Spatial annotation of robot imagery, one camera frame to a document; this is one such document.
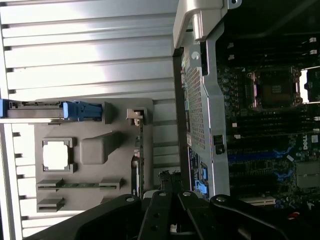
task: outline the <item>mesh grille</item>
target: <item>mesh grille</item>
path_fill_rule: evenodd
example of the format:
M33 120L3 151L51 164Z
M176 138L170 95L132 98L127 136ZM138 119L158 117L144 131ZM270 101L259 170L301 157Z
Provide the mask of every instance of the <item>mesh grille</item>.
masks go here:
M189 67L186 71L187 94L189 101L189 116L191 137L195 144L205 149L204 122L201 104L200 71Z

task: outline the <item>motherboard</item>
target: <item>motherboard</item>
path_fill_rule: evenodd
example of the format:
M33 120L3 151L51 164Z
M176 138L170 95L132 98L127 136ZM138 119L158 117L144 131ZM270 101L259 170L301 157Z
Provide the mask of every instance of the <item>motherboard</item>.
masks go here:
M230 40L222 36L216 49L217 83L224 98L226 133L213 136L210 144L216 148L211 157L214 162L226 150L230 195L256 206L277 209L312 208L320 204L317 37ZM187 136L191 136L188 138L191 189L209 198L212 190L208 187L208 166L202 152L208 148L202 144L207 130L201 128L202 106L206 103L195 101L200 91L197 87L203 80L188 81L197 79L198 73L190 71L192 68L188 70L184 61L182 86ZM200 78L207 74L205 64L199 70ZM302 81L305 71L306 80ZM215 114L209 104L208 108L209 116ZM217 148L224 142L226 149Z

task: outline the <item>dell logo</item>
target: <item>dell logo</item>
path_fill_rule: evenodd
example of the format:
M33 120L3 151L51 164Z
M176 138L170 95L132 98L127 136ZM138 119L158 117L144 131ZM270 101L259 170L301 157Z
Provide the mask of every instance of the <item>dell logo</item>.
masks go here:
M303 150L308 150L307 135L304 135L302 138L303 138Z

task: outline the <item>white label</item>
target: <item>white label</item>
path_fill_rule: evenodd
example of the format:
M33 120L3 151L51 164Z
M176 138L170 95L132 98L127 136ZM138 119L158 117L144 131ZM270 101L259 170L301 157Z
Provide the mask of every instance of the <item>white label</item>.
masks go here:
M186 143L187 143L190 147L192 147L190 134L187 134L187 135L186 135Z
M294 159L292 156L290 156L290 155L286 156L286 158L289 159L291 162L293 162L293 161L295 160L295 159Z
M302 138L303 138L303 150L308 150L308 136L304 135Z
M48 141L42 154L43 165L48 170L64 170L68 166L68 147L63 141Z
M317 143L318 142L318 135L312 135L311 136L311 142L314 144L314 143Z

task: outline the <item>metal side panel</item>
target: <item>metal side panel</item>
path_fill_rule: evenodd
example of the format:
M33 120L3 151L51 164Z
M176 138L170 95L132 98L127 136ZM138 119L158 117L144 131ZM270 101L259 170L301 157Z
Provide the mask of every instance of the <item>metal side panel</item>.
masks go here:
M158 185L160 171L180 169L171 55L178 2L0 0L1 97L153 99ZM33 126L0 130L4 239L20 240L78 214L37 212Z

